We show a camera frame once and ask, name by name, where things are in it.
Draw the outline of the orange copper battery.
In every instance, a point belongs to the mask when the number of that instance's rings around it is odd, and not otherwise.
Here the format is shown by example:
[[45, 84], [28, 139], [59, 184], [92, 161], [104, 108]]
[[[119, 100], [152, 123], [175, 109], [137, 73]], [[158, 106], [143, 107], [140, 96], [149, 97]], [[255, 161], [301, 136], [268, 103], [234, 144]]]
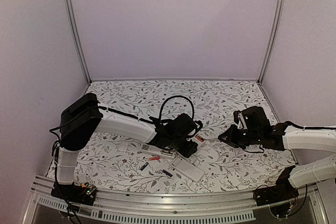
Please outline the orange copper battery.
[[204, 138], [203, 137], [201, 137], [201, 136], [198, 136], [197, 137], [201, 142], [203, 142], [204, 141]]

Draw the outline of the white remote with green logo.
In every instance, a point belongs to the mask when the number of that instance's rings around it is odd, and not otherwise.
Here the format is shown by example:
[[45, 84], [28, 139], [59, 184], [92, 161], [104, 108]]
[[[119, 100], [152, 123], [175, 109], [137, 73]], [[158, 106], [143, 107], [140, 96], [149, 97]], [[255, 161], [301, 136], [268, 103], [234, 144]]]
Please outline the white remote with green logo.
[[202, 137], [202, 136], [199, 135], [199, 134], [196, 134], [196, 135], [194, 136], [194, 138], [195, 138], [199, 143], [201, 143], [201, 144], [203, 144], [204, 141], [205, 141], [205, 138]]

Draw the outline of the white remote control back up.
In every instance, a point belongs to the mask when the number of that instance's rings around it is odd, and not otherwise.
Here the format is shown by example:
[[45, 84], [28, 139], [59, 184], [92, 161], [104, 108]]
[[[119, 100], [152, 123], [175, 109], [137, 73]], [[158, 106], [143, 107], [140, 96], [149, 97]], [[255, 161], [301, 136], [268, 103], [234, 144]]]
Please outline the white remote control back up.
[[199, 182], [204, 176], [203, 170], [179, 156], [172, 160], [171, 166], [194, 182]]

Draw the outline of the white remote with display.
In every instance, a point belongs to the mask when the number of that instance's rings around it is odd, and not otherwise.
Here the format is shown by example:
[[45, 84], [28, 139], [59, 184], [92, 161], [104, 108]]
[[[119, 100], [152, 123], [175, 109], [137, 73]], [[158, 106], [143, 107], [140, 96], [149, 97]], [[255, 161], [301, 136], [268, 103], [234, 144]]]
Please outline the white remote with display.
[[159, 156], [170, 160], [173, 160], [175, 158], [175, 152], [163, 150], [158, 147], [147, 144], [142, 144], [139, 148], [139, 151], [141, 153], [150, 154], [153, 156]]

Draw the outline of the white battery cover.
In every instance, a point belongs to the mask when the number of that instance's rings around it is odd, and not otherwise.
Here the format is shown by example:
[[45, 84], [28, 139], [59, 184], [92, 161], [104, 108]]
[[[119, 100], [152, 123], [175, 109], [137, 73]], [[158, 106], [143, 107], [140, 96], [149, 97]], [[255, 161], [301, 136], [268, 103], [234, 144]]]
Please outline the white battery cover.
[[121, 142], [121, 143], [118, 145], [118, 151], [119, 151], [119, 152], [126, 152], [126, 151], [127, 151], [127, 148], [128, 148], [128, 142]]

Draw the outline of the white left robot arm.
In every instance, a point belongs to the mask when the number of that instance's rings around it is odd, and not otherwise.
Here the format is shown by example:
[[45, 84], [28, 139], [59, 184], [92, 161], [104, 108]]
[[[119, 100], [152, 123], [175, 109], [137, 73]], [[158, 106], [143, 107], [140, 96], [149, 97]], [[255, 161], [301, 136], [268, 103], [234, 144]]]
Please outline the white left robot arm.
[[163, 119], [159, 114], [146, 120], [101, 105], [94, 93], [87, 93], [62, 112], [59, 126], [49, 130], [57, 137], [52, 151], [57, 190], [67, 200], [77, 197], [78, 188], [73, 185], [77, 158], [95, 132], [133, 138], [189, 158], [198, 146], [192, 138], [202, 128], [203, 123], [194, 120], [194, 115], [182, 113], [174, 119]]

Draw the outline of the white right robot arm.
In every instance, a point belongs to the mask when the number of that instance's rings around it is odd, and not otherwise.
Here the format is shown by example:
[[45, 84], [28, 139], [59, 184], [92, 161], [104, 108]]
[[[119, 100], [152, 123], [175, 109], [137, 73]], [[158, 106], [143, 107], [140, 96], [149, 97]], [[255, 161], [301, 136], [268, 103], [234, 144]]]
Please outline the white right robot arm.
[[264, 149], [317, 150], [331, 155], [305, 165], [284, 170], [271, 190], [276, 201], [291, 194], [292, 187], [299, 188], [335, 178], [335, 126], [300, 126], [291, 121], [271, 125], [262, 107], [252, 106], [233, 113], [234, 124], [218, 139], [225, 144], [246, 150], [250, 145]]

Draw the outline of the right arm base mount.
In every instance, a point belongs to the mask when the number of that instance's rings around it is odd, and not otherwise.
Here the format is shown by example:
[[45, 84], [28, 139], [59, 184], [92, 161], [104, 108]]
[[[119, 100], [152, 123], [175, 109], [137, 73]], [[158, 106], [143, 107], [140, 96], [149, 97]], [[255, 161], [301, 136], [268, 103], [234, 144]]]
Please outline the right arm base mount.
[[[261, 185], [253, 192], [253, 199], [257, 206], [275, 204], [285, 200], [296, 201], [299, 196], [298, 190], [289, 183], [280, 183], [273, 186]], [[270, 208], [271, 214], [276, 218], [287, 218], [294, 208], [294, 203], [286, 203]]]

